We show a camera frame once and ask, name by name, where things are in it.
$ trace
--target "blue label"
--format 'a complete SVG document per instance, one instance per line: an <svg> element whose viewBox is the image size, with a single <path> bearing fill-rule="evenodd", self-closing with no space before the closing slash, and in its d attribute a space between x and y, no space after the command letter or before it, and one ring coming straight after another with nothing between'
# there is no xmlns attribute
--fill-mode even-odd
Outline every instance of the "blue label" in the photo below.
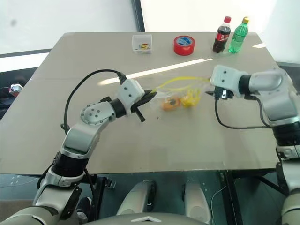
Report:
<svg viewBox="0 0 300 225"><path fill-rule="evenodd" d="M177 44L179 45L184 45L184 46L187 46L187 45L190 45L192 44L192 39L190 39L189 37L180 37L176 40Z"/></svg>

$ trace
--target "red tape roll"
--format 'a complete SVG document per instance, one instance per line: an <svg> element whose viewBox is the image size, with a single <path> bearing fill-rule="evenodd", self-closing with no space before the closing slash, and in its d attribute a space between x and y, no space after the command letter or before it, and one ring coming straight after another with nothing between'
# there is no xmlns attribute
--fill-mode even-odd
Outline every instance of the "red tape roll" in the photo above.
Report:
<svg viewBox="0 0 300 225"><path fill-rule="evenodd" d="M190 36L179 36L174 39L174 52L178 55L190 55L194 52L195 40Z"/></svg>

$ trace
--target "coca-cola bottle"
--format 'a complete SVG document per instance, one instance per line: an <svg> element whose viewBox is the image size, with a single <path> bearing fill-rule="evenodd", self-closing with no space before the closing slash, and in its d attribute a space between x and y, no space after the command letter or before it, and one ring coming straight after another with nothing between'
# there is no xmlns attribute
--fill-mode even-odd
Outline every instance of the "coca-cola bottle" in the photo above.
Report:
<svg viewBox="0 0 300 225"><path fill-rule="evenodd" d="M231 17L225 16L224 23L217 30L217 36L212 50L221 53L225 49L226 42L229 38Z"/></svg>

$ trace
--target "red label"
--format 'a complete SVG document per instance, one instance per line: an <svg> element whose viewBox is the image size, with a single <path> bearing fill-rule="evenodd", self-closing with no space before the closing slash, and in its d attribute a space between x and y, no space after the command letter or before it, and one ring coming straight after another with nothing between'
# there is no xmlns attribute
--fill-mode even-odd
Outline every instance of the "red label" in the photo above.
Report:
<svg viewBox="0 0 300 225"><path fill-rule="evenodd" d="M228 38L229 38L229 34L218 33L216 36L217 41L227 41Z"/></svg>

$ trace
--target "green plastic bottle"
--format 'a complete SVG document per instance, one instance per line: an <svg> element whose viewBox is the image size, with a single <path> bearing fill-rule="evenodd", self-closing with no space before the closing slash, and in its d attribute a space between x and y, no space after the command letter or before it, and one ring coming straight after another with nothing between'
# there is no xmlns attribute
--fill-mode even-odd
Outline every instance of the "green plastic bottle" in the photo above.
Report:
<svg viewBox="0 0 300 225"><path fill-rule="evenodd" d="M228 49L230 53L238 53L240 51L240 48L242 47L245 37L248 34L248 23L249 23L249 18L244 17L242 24L235 29L234 35L232 37L232 41Z"/></svg>

